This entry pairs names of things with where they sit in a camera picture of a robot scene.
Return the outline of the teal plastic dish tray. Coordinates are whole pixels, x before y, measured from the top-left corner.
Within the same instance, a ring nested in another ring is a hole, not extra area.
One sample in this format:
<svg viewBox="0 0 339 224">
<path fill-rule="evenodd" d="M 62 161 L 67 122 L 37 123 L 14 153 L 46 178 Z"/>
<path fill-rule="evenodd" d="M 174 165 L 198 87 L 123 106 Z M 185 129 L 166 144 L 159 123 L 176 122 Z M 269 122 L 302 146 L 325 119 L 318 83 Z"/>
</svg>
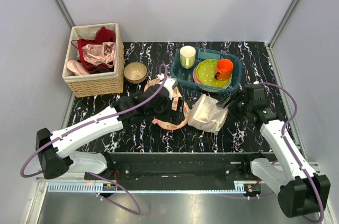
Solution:
<svg viewBox="0 0 339 224">
<path fill-rule="evenodd" d="M 215 51 L 215 50 L 210 50 L 210 49 L 195 48 L 195 50 L 196 50 L 195 62 L 194 62 L 193 67 L 190 69 L 185 69 L 182 67 L 181 62 L 180 62 L 180 50 L 176 51 L 174 58 L 172 60 L 171 76 L 173 78 L 176 78 L 178 83 L 181 86 L 185 86 L 185 87 L 193 88 L 193 89 L 199 89 L 199 90 L 202 90 L 201 87 L 205 87 L 208 89 L 208 91 L 206 92 L 216 93 L 216 94 L 231 93 L 235 89 L 239 88 L 240 81 L 242 78 L 243 64 L 237 56 L 227 53 L 227 52 L 220 52 L 220 51 Z M 232 79 L 231 79 L 230 85 L 227 88 L 223 89 L 223 88 L 209 87 L 209 86 L 197 84 L 194 82 L 194 79 L 193 79 L 194 69 L 200 62 L 206 59 L 216 59 L 216 60 L 229 59 L 233 62 L 234 69 L 231 75 Z"/>
</svg>

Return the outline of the red lace bra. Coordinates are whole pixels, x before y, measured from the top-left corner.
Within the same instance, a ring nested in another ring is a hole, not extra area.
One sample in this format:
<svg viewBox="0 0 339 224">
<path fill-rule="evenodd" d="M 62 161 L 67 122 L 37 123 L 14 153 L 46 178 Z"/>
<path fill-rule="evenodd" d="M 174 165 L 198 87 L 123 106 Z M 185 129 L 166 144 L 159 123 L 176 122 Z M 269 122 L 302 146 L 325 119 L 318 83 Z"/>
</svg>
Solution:
<svg viewBox="0 0 339 224">
<path fill-rule="evenodd" d="M 82 53 L 82 47 L 88 43 L 90 44 L 102 44 L 103 42 L 114 42 L 116 44 L 116 35 L 112 30 L 108 30 L 106 27 L 101 27 L 94 39 L 78 39 L 72 40 L 71 44 Z"/>
</svg>

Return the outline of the orange mug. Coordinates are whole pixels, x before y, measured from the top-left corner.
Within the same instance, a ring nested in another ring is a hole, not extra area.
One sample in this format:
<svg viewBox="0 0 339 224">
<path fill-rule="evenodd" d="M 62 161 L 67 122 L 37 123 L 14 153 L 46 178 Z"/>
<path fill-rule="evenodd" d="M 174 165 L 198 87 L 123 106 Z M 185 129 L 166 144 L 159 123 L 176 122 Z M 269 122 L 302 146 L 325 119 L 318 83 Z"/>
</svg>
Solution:
<svg viewBox="0 0 339 224">
<path fill-rule="evenodd" d="M 229 59 L 220 59 L 216 63 L 216 70 L 214 78 L 216 80 L 225 81 L 228 80 L 233 72 L 234 64 Z"/>
</svg>

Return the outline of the cream ceramic cup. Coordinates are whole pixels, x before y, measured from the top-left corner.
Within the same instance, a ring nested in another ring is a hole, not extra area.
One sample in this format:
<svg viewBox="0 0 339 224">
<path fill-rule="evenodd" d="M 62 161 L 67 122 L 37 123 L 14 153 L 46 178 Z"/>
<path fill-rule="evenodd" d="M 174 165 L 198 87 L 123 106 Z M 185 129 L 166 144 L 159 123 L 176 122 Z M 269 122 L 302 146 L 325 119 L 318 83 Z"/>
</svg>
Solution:
<svg viewBox="0 0 339 224">
<path fill-rule="evenodd" d="M 184 46 L 180 49 L 180 62 L 183 68 L 190 69 L 195 62 L 196 50 L 192 46 Z"/>
</svg>

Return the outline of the beige ceramic bowl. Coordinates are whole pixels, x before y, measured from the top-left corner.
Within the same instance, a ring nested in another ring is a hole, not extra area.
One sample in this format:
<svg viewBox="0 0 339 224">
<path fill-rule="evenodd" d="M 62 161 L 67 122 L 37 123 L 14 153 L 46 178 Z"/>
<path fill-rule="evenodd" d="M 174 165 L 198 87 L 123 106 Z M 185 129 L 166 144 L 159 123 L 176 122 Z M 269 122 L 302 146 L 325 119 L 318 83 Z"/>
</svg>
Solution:
<svg viewBox="0 0 339 224">
<path fill-rule="evenodd" d="M 125 66 L 123 74 L 128 82 L 132 84 L 139 84 L 146 79 L 148 69 L 146 65 L 141 62 L 131 62 Z"/>
</svg>

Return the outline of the aluminium frame rail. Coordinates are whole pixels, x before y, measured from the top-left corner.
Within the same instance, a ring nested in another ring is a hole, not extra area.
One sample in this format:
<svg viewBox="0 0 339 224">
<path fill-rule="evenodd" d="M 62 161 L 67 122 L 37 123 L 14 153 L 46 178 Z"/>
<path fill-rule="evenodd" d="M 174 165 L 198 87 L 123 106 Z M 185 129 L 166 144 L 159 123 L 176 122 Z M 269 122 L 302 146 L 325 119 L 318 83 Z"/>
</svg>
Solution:
<svg viewBox="0 0 339 224">
<path fill-rule="evenodd" d="M 173 194 L 261 194 L 262 185 L 251 181 L 227 181 L 206 177 L 142 176 L 129 181 L 118 181 L 130 193 Z M 111 182 L 102 180 L 54 180 L 47 183 L 49 192 L 123 193 Z"/>
</svg>

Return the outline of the green polka dot plate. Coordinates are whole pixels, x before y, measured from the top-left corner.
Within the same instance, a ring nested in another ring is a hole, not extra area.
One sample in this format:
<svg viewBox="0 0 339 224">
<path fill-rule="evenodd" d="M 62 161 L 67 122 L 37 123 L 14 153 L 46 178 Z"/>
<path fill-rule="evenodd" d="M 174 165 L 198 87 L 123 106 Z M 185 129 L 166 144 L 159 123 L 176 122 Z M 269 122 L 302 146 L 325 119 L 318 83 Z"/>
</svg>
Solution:
<svg viewBox="0 0 339 224">
<path fill-rule="evenodd" d="M 197 78 L 201 81 L 202 85 L 222 88 L 232 79 L 232 77 L 230 77 L 228 80 L 221 81 L 214 78 L 217 61 L 216 59 L 206 59 L 196 66 Z"/>
</svg>

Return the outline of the wicker laundry basket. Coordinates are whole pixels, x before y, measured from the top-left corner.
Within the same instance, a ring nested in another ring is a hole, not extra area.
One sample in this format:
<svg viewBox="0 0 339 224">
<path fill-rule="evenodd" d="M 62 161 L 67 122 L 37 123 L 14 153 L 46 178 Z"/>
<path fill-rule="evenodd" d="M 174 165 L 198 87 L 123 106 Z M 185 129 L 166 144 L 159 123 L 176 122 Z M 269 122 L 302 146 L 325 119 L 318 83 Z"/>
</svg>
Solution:
<svg viewBox="0 0 339 224">
<path fill-rule="evenodd" d="M 123 55 L 118 23 L 74 26 L 63 79 L 76 97 L 122 93 Z"/>
</svg>

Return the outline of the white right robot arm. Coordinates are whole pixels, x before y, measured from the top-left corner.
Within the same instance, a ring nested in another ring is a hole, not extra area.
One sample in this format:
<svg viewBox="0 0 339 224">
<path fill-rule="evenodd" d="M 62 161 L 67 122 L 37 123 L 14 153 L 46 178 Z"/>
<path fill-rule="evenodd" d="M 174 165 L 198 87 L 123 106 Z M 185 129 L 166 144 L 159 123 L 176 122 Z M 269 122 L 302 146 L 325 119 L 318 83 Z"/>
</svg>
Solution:
<svg viewBox="0 0 339 224">
<path fill-rule="evenodd" d="M 246 117 L 256 125 L 271 146 L 280 169 L 266 158 L 242 164 L 243 178 L 260 178 L 276 195 L 279 206 L 288 218 L 307 217 L 318 213 L 324 220 L 331 183 L 326 175 L 319 175 L 305 160 L 287 131 L 288 122 L 271 106 L 266 95 L 266 82 L 256 82 L 237 89 L 217 103 L 235 117 Z"/>
</svg>

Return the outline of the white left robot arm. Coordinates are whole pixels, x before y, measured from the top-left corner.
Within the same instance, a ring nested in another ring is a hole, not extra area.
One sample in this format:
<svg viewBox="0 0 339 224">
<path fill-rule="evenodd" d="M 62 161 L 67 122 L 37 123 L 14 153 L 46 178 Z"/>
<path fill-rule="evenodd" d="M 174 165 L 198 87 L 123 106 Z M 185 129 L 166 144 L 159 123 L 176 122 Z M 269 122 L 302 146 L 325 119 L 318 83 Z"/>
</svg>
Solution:
<svg viewBox="0 0 339 224">
<path fill-rule="evenodd" d="M 68 172 L 95 173 L 107 180 L 114 174 L 114 164 L 104 153 L 80 153 L 77 149 L 105 134 L 121 131 L 142 120 L 176 130 L 188 118 L 188 107 L 177 89 L 156 84 L 146 91 L 123 96 L 98 114 L 68 128 L 51 132 L 40 129 L 35 147 L 45 179 Z"/>
</svg>

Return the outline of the pink satin garment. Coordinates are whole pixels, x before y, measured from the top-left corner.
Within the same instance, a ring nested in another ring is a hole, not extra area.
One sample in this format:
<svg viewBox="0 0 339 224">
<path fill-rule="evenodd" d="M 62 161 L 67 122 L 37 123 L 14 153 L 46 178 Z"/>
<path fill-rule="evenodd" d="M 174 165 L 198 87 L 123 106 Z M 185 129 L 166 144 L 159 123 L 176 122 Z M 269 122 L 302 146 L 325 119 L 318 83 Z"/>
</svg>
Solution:
<svg viewBox="0 0 339 224">
<path fill-rule="evenodd" d="M 66 68 L 75 76 L 114 72 L 117 45 L 114 42 L 86 44 L 82 53 L 77 50 L 75 59 L 66 62 Z"/>
</svg>

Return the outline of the white mesh cylindrical laundry bag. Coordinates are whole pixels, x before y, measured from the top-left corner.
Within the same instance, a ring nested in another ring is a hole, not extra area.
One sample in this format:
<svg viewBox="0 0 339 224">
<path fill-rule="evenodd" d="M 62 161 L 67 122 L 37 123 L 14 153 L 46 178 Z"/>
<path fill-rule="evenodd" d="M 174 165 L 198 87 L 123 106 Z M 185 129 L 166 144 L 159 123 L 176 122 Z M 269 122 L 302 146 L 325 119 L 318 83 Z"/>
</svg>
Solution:
<svg viewBox="0 0 339 224">
<path fill-rule="evenodd" d="M 227 119 L 228 109 L 218 107 L 217 102 L 217 99 L 202 94 L 190 112 L 188 125 L 218 134 Z"/>
</svg>

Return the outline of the pink plate under green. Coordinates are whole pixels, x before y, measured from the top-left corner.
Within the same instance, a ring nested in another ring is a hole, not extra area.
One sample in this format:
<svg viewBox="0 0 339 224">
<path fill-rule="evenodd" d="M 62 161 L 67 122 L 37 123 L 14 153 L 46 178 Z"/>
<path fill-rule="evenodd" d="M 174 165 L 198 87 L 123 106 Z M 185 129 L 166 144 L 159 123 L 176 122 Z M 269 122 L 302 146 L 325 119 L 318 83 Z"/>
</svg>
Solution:
<svg viewBox="0 0 339 224">
<path fill-rule="evenodd" d="M 194 82 L 197 83 L 197 84 L 202 84 L 201 81 L 197 78 L 197 73 L 196 73 L 196 69 L 193 71 L 193 79 L 194 79 Z M 225 89 L 227 88 L 231 83 L 231 79 L 228 81 L 227 84 L 225 84 L 222 88 Z M 205 90 L 205 91 L 208 91 L 207 88 L 205 87 L 201 87 L 202 90 Z"/>
</svg>

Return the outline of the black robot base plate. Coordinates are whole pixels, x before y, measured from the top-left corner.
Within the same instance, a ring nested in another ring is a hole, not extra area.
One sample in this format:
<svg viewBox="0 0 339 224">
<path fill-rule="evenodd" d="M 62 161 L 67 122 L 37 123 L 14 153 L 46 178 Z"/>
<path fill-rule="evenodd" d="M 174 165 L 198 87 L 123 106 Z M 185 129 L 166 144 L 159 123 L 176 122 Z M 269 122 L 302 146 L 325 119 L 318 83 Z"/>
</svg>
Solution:
<svg viewBox="0 0 339 224">
<path fill-rule="evenodd" d="M 224 178 L 227 167 L 242 169 L 248 175 L 251 160 L 277 160 L 273 153 L 115 153 L 104 157 L 107 168 L 98 175 L 118 181 L 142 176 Z"/>
</svg>

